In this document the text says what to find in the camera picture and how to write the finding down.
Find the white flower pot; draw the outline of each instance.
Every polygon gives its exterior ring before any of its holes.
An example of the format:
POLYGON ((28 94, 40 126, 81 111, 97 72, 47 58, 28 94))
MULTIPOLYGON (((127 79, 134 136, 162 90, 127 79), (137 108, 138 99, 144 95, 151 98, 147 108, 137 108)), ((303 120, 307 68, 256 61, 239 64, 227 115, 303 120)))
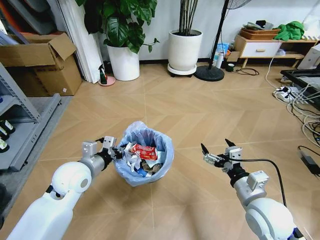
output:
POLYGON ((113 75, 120 81, 131 81, 139 77, 139 54, 128 47, 106 46, 112 66, 113 75))
POLYGON ((202 32, 191 30, 195 36, 174 35, 178 30, 169 32, 168 60, 172 69, 188 72, 195 68, 198 61, 202 32))

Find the black fan pole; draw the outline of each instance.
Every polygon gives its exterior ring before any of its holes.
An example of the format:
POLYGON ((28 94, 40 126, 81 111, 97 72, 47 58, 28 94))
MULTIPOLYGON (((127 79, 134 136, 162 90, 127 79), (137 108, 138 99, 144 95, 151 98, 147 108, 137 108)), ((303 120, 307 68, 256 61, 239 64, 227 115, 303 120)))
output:
POLYGON ((224 71, 222 71, 219 68, 216 68, 215 66, 212 66, 212 64, 214 62, 214 57, 215 57, 215 53, 216 53, 216 50, 217 50, 217 46, 218 46, 218 42, 219 42, 222 26, 224 24, 224 20, 225 20, 225 17, 226 17, 228 3, 229 3, 229 0, 225 0, 224 1, 224 5, 223 5, 223 8, 222 8, 222 12, 221 12, 221 19, 220 19, 218 31, 217 31, 216 36, 215 36, 215 41, 214 41, 214 46, 213 46, 213 50, 212 50, 209 66, 198 66, 197 69, 196 69, 196 72, 194 73, 194 76, 196 78, 198 78, 198 79, 201 79, 201 80, 204 80, 204 81, 208 81, 208 82, 216 82, 216 81, 222 80, 224 78, 224 76, 225 76, 224 71))

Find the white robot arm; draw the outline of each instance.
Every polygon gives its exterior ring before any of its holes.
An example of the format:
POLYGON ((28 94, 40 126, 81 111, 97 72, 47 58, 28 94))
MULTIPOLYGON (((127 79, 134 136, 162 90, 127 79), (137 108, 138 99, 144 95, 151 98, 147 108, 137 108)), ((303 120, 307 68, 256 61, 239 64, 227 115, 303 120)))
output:
POLYGON ((260 240, 305 239, 294 223, 292 214, 285 205, 266 198, 265 185, 269 180, 264 171, 246 172, 242 166, 242 148, 226 139, 229 147, 224 154, 209 153, 201 144, 203 159, 227 173, 244 210, 250 229, 260 240))
POLYGON ((8 240, 58 240, 64 236, 73 208, 92 180, 113 159, 122 158, 114 147, 115 137, 106 136, 99 141, 103 141, 100 152, 96 141, 83 142, 81 160, 67 162, 54 172, 48 189, 25 211, 8 240))
MULTIPOLYGON (((92 180, 112 160, 122 158, 122 150, 114 147, 115 137, 106 136, 99 141, 103 142, 100 152, 97 152, 96 141, 83 142, 81 160, 67 162, 55 171, 48 189, 29 206, 8 240, 58 240, 64 236, 73 217, 73 208, 92 180)), ((263 171, 247 173, 239 162, 242 148, 226 141, 229 147, 220 155, 209 153, 201 144, 203 159, 228 174, 251 230, 260 240, 305 239, 290 211, 283 204, 265 197, 269 177, 263 171)))

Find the trash can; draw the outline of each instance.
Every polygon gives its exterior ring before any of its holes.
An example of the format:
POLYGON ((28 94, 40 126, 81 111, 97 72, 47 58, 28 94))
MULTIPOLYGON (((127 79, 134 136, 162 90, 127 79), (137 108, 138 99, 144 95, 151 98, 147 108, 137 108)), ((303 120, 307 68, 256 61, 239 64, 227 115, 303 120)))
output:
POLYGON ((156 147, 158 151, 164 152, 162 167, 158 172, 148 177, 143 177, 136 171, 132 172, 124 159, 113 161, 115 170, 128 184, 136 187, 155 182, 166 175, 174 159, 174 146, 170 137, 152 128, 148 128, 142 121, 136 121, 124 131, 123 138, 118 146, 126 146, 128 143, 156 147))

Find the wooden floor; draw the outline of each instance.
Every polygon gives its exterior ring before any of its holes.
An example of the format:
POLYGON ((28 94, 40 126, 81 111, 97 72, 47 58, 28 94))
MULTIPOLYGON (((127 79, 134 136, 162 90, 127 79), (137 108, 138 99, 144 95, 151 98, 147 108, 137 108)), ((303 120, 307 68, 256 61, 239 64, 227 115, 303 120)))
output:
MULTIPOLYGON (((79 200, 64 239, 256 240, 229 177, 203 161, 200 143, 221 154, 225 138, 243 147, 245 158, 278 164, 295 223, 308 240, 307 232, 313 240, 320 239, 320 180, 297 154, 298 145, 316 147, 285 105, 272 97, 273 89, 264 80, 268 68, 254 68, 259 76, 226 72, 222 81, 205 82, 171 78, 166 66, 149 64, 140 67, 134 81, 117 81, 108 88, 84 82, 7 217, 0 239, 47 189, 57 167, 80 159, 82 141, 105 135, 120 139, 138 120, 172 138, 171 169, 155 183, 130 187, 111 164, 79 200)), ((277 83, 282 69, 286 67, 273 66, 269 79, 277 83)), ((281 201, 272 165, 244 166, 248 172, 264 170, 270 176, 267 196, 281 201)))

